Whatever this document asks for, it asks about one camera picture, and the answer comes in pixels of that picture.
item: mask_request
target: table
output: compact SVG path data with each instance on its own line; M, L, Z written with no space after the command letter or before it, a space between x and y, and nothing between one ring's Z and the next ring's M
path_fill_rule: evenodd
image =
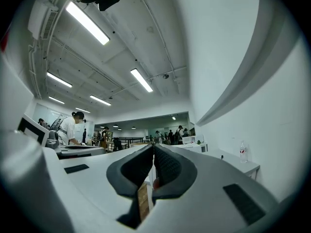
M116 193L107 179L106 171L113 162L143 147L137 146L128 150L92 157L65 159L61 160L60 163L63 168L81 164L87 165L89 167L88 169L68 174L70 181L98 209L110 217L117 219L120 215L128 213L132 200L119 196Z
M202 142L200 145L196 143L187 143L183 145L174 145L177 148L187 149L196 153L202 153L207 151L207 143Z
M253 180L256 180L257 170L260 168L260 165L248 161L246 163L241 163L241 160L238 156L231 153L225 152L223 150L210 150L208 152L202 153L204 155L212 156L221 159L223 155L223 160L234 166L236 169L245 173L247 176L251 177Z

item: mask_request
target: white desk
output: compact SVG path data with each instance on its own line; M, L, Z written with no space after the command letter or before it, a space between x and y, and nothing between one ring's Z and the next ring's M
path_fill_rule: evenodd
M208 152L204 152L202 154L216 157L221 159L223 155L223 160L234 166L236 169L240 170L241 172L245 173L247 176L251 177L253 180L256 179L257 170L260 168L260 165L248 161L246 163L241 163L241 160L238 156L233 155L231 153L225 152L223 150L212 150Z
M121 150L110 154L60 160L64 168L87 165L89 168L68 174L73 185L102 212L111 218L117 219L128 213L132 200L116 193L109 183L106 172L115 161L136 152L144 146Z
M207 143L201 143L200 145L196 143L187 143L183 145L174 145L174 147L187 149L196 153L202 153L207 151Z
M94 155L100 155L104 154L105 150L103 148L99 148L96 146L76 146L77 149L70 149L68 147L72 147L72 145L64 146L61 145L61 154L63 156L73 156L73 155L85 155L85 154L91 154Z
M115 220L116 216L120 215L115 214L117 210L113 206L109 206L110 210L104 210L102 207L102 205L105 204L105 201L103 200L108 199L106 197L107 192L109 192L113 197L119 197L120 200L122 200L119 208L120 213L127 212L129 210L131 205L131 201L129 199L117 195L112 186L110 186L110 184L106 184L102 185L100 190L94 191L97 192L97 194L100 194L100 196L96 197L97 200L94 200L91 194L85 193L85 188L87 187L83 187L84 189L81 189L83 181L85 184L88 184L90 183L88 181L92 180L90 177L86 177L84 175L86 172L92 172L92 168L90 167L89 169L72 174L67 174L64 170L64 166L69 167L83 164L83 160L94 160L99 157L108 157L111 154L59 161L53 149L43 148L43 153L49 177L55 187L59 199L69 215L71 224L73 225L73 232L102 233L103 229L107 229L108 232L135 232ZM106 180L105 171L104 174L100 172L100 170L98 173L102 176L97 180L93 180L94 183L101 183L103 180ZM78 183L76 179L79 179L79 175L81 176L81 183L79 183L80 186L76 184ZM96 188L98 187L90 187L89 189L96 190Z

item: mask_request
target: plastic bottle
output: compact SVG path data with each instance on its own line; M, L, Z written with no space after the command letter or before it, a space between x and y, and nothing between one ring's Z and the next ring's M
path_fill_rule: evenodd
M246 153L246 147L244 146L244 141L241 142L241 146L240 146L240 159L241 159L241 163L247 162L247 153Z

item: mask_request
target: ceiling light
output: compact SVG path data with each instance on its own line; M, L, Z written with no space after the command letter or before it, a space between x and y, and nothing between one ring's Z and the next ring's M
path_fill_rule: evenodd
M62 84L64 84L64 85L66 85L66 86L72 88L72 85L71 85L71 84L69 84L69 83L67 83L67 82L65 82L65 81L63 81L63 80L61 80L60 78L57 78L57 77L54 76L53 74L47 72L47 75L48 75L49 77L51 77L52 79L55 79L56 81L58 81L58 82L60 82L60 83L62 83Z
M56 101L56 102L59 102L59 103L65 104L64 102L62 102L62 101L60 101L60 100L57 100L57 99L55 99L55 98L52 98L52 97L49 97L49 99L52 99L52 100L54 100L54 101Z
M86 112L86 113L90 113L90 111L85 111L85 110L82 110L82 109L77 108L77 107L76 107L76 109L79 110L79 111L84 111L84 112Z
M142 77L142 75L138 72L138 70L135 68L131 71L131 73L134 75L134 77L142 84L143 87L145 87L145 89L148 92L152 92L153 90L151 89L151 87L147 84L147 82L144 80L144 78Z
M95 97L95 96L90 96L90 98L91 99L95 99L95 100L97 100L98 102L101 102L101 103L104 103L104 104L106 104L106 105L111 105L111 103L107 103L107 102L105 102L104 100L101 100L101 99L99 99L99 98L97 98L97 97Z
M78 20L100 43L105 45L110 39L104 32L73 2L70 2L66 10Z

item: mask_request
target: person in background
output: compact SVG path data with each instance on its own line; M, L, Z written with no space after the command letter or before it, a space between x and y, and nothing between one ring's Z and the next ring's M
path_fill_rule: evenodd
M104 149L107 149L107 132L109 131L109 128L107 126L104 127L104 129L101 131L100 135L100 146Z
M86 129L84 129L83 137L82 137L82 143L85 143L85 142L86 142Z
M173 135L172 130L170 130L170 132L169 132L169 139L171 141L171 145L173 145L174 144L174 135Z
M74 137L74 128L76 124L83 123L83 121L85 122L84 113L81 111L72 112L72 116L65 118L61 122L59 130L57 131L59 143L66 145L68 140L70 140L70 142L72 142L74 145L80 145L80 143Z
M183 137L188 137L188 136L190 136L190 135L188 134L187 128L185 128L185 129L184 129Z
M162 135L159 131L155 132L155 142L162 143Z
M182 145L183 144L183 127L181 125L178 126L178 129L176 130L175 135L177 135L177 144Z
M43 128L49 129L49 125L48 125L42 118L39 118L38 123L39 123Z

